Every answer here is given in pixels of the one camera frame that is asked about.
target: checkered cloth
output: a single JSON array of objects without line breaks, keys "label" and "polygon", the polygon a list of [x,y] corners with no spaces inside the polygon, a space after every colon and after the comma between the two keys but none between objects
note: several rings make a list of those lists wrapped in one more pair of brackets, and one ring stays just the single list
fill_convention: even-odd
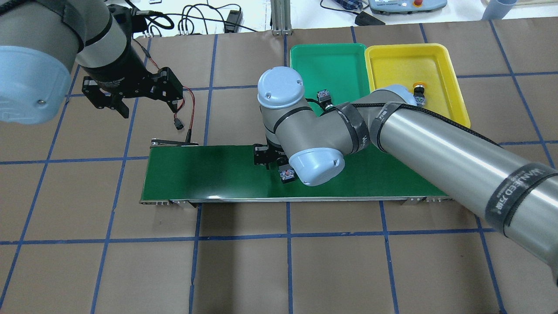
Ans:
[{"label": "checkered cloth", "polygon": [[345,10],[362,10],[362,0],[334,0]]}]

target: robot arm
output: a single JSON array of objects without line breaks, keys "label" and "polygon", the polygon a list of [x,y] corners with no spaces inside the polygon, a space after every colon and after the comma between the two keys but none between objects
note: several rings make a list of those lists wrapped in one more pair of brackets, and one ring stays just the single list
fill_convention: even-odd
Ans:
[{"label": "robot arm", "polygon": [[411,99],[394,85],[316,117],[293,69],[270,69],[258,82],[268,146],[304,184],[327,182],[343,155],[373,143],[548,264],[558,285],[558,172],[401,105]]},{"label": "robot arm", "polygon": [[169,68],[148,72],[132,49],[132,34],[147,27],[143,13],[150,14],[107,7],[101,0],[0,4],[0,121],[52,119],[76,61],[89,74],[82,91],[96,108],[109,107],[127,118],[122,99],[145,96],[165,101],[176,112],[182,84]]}]

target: yellow bin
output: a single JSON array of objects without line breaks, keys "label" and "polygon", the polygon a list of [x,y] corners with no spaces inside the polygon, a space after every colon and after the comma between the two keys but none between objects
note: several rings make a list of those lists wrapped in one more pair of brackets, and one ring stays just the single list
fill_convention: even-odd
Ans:
[{"label": "yellow bin", "polygon": [[425,84],[425,108],[471,127],[446,47],[440,44],[383,45],[366,49],[370,90],[400,84],[413,92]]}]

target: green tray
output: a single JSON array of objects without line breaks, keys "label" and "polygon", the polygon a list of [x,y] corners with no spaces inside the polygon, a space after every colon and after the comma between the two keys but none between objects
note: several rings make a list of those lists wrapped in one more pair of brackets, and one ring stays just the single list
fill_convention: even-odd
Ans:
[{"label": "green tray", "polygon": [[[304,97],[316,98],[327,89],[334,104],[351,102],[370,94],[363,44],[296,45],[291,48],[291,67],[304,81]],[[322,109],[310,103],[316,114]]]},{"label": "green tray", "polygon": [[375,147],[345,156],[345,169],[317,187],[283,184],[276,167],[255,166],[251,146],[152,147],[141,203],[177,201],[365,201],[445,194]]}]

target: tiled floor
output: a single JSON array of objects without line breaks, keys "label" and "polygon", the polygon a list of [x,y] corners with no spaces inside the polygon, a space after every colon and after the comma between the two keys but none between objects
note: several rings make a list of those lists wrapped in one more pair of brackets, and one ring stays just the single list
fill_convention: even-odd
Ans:
[{"label": "tiled floor", "polygon": [[[555,166],[556,18],[141,40],[196,95],[193,139],[261,142],[255,85],[296,44],[439,42],[473,128]],[[533,313],[550,270],[455,202],[138,204],[164,103],[96,110],[74,70],[39,126],[0,125],[0,313]],[[187,121],[191,103],[179,117]]]}]

